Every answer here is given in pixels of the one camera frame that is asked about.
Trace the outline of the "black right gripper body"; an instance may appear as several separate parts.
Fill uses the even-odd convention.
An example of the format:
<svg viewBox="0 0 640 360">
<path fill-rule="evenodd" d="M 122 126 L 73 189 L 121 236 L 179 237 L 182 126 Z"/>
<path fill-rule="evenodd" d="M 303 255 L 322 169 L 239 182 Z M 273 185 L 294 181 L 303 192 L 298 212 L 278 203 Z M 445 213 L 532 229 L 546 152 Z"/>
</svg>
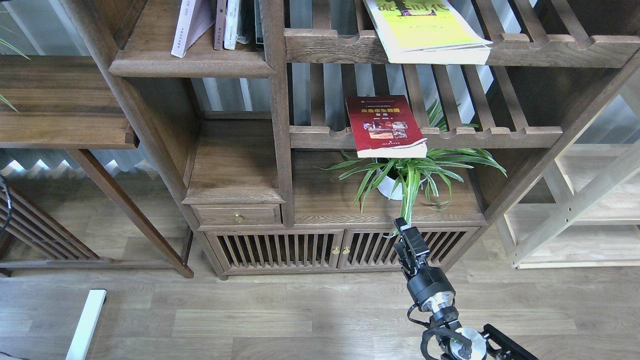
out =
<svg viewBox="0 0 640 360">
<path fill-rule="evenodd" d="M 400 251 L 407 289 L 421 312 L 438 313 L 454 306 L 455 290 L 441 268 L 429 265 L 426 255 Z"/>
</svg>

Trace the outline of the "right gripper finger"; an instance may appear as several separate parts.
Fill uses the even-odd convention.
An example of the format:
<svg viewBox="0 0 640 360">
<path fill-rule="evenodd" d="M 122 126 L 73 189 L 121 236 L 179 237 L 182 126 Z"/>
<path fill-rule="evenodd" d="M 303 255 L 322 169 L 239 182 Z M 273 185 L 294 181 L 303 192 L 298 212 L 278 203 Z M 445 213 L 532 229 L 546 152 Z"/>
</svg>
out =
<svg viewBox="0 0 640 360">
<path fill-rule="evenodd" d="M 398 263 L 400 264 L 405 276 L 414 276 L 416 275 L 416 265 L 413 253 L 410 250 L 409 237 L 406 234 L 406 230 L 410 226 L 403 217 L 394 219 L 393 223 L 398 232 L 398 242 L 394 244 Z"/>
<path fill-rule="evenodd" d="M 430 249 L 416 227 L 402 227 L 402 268 L 405 273 L 418 273 L 428 265 Z"/>
</svg>

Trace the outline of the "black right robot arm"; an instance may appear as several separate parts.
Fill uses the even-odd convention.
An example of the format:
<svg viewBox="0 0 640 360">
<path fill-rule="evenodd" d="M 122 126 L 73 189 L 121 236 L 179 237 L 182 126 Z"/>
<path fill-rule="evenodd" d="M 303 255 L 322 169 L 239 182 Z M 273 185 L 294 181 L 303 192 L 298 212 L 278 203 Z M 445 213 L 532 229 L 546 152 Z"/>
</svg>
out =
<svg viewBox="0 0 640 360">
<path fill-rule="evenodd" d="M 409 321 L 424 326 L 420 350 L 426 360 L 434 357 L 428 352 L 432 337 L 443 351 L 441 360 L 485 360 L 491 356 L 496 360 L 535 360 L 532 353 L 490 324 L 478 332 L 462 326 L 455 307 L 455 290 L 441 268 L 428 264 L 430 249 L 416 227 L 411 227 L 404 218 L 394 220 L 401 235 L 394 244 L 402 272 L 407 279 L 407 291 L 413 305 L 407 310 L 410 317 L 414 309 L 430 312 L 428 322 L 409 318 Z"/>
</svg>

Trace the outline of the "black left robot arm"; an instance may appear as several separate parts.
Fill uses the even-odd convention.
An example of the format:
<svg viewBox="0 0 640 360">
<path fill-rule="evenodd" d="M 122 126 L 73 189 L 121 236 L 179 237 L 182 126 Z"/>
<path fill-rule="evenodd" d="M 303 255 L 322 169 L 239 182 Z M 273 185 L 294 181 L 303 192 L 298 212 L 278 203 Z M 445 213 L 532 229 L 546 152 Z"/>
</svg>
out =
<svg viewBox="0 0 640 360">
<path fill-rule="evenodd" d="M 7 181 L 6 177 L 2 174 L 0 175 L 0 184 L 1 184 L 1 197 L 6 201 L 6 204 L 3 207 L 3 210 L 5 210 L 6 216 L 0 230 L 0 232 L 4 232 L 9 226 L 13 217 L 13 203 L 12 203 L 12 194 L 11 194 L 9 182 Z"/>
</svg>

